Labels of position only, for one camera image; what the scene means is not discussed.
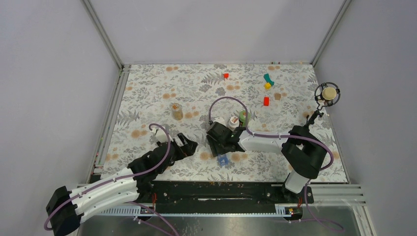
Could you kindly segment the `green pill bottle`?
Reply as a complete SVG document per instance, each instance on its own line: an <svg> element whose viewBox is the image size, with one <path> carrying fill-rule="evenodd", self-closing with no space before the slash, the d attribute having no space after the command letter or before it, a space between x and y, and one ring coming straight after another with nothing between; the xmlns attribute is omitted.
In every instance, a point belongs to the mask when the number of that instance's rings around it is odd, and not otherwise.
<svg viewBox="0 0 417 236"><path fill-rule="evenodd" d="M240 111L239 113L239 126L240 127L245 127L246 126L246 117L249 117L249 115L247 115L246 111Z"/></svg>

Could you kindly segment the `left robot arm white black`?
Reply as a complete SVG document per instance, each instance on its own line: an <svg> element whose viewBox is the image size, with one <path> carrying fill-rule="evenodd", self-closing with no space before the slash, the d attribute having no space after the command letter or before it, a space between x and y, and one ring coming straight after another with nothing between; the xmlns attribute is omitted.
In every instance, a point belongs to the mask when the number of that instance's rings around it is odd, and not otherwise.
<svg viewBox="0 0 417 236"><path fill-rule="evenodd" d="M134 159L110 177L68 190L57 188L46 205L44 227L56 236L66 236L99 212L119 204L152 197L151 181L176 161L192 156L198 143L182 133Z"/></svg>

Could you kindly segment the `blue weekly pill organizer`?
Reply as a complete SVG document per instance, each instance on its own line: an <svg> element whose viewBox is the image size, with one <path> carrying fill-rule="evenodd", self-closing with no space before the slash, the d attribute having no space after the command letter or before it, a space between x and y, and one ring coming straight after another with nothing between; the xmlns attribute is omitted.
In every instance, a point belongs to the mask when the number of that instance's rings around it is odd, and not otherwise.
<svg viewBox="0 0 417 236"><path fill-rule="evenodd" d="M217 156L217 163L220 167L225 167L229 164L229 159L226 154Z"/></svg>

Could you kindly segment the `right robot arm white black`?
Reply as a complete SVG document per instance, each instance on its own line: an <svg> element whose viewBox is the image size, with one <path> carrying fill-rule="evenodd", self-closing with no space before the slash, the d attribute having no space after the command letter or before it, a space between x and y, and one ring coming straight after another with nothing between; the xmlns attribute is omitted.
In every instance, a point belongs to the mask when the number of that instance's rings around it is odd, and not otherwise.
<svg viewBox="0 0 417 236"><path fill-rule="evenodd" d="M308 127L295 125L288 133L255 132L246 127L234 130L213 122L207 139L214 155L229 152L260 151L282 154L293 170L284 181L282 196L293 203L301 197L305 185L318 177L324 159L331 151L315 138Z"/></svg>

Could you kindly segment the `white cap pill bottle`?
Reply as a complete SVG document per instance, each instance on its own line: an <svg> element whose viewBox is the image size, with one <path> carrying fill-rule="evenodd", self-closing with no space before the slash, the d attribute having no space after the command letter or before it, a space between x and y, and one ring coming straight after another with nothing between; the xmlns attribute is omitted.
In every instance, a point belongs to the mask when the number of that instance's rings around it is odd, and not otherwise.
<svg viewBox="0 0 417 236"><path fill-rule="evenodd" d="M238 128L240 125L239 118L236 116L230 117L228 120L228 128L232 131L234 131L236 128Z"/></svg>

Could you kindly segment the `amber pill bottle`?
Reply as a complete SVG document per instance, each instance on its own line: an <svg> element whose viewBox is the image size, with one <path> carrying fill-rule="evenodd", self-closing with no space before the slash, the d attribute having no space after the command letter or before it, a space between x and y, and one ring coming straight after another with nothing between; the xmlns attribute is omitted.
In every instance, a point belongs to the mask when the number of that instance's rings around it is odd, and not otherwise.
<svg viewBox="0 0 417 236"><path fill-rule="evenodd" d="M172 116L175 120L183 119L182 106L179 103L172 104Z"/></svg>

